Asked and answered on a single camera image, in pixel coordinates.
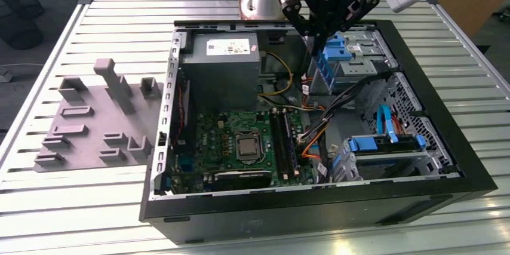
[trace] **open computer tower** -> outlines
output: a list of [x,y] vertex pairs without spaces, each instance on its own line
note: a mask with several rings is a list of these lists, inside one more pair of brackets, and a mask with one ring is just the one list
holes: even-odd
[[496,189],[391,21],[307,41],[174,23],[140,221],[176,244],[407,223]]

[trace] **green circuit board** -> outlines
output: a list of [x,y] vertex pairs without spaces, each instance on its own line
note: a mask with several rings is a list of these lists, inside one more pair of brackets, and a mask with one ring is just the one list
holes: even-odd
[[[292,135],[303,133],[303,125],[297,113],[288,114]],[[260,139],[261,159],[245,164],[237,158],[236,135],[256,134]],[[272,172],[272,186],[292,186],[309,184],[311,167],[303,164],[307,160],[299,157],[299,176],[280,179],[277,176],[276,156],[272,149],[272,131],[269,114],[261,112],[228,112],[200,114],[196,119],[196,149],[193,159],[189,159],[193,174],[208,174],[218,171],[266,170]],[[201,184],[202,177],[188,182],[190,192],[206,191]]]

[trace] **power supply label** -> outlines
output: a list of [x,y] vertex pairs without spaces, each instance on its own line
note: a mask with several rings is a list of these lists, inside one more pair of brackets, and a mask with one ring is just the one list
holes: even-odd
[[249,40],[210,39],[206,41],[206,56],[249,54]]

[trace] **metal workbench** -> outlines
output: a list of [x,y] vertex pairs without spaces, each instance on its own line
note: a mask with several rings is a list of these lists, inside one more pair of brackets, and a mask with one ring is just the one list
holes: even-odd
[[413,223],[214,243],[184,249],[137,221],[145,167],[38,174],[33,158],[76,75],[102,85],[96,58],[112,58],[129,83],[162,81],[173,20],[236,19],[237,0],[93,0],[78,5],[0,147],[0,253],[391,254],[510,252],[510,89],[443,9],[419,2],[392,20],[499,189]]

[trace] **cpu socket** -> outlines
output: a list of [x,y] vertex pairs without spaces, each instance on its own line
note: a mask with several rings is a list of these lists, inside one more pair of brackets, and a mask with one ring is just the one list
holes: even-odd
[[262,158],[257,131],[236,133],[236,158],[242,164],[253,164]]

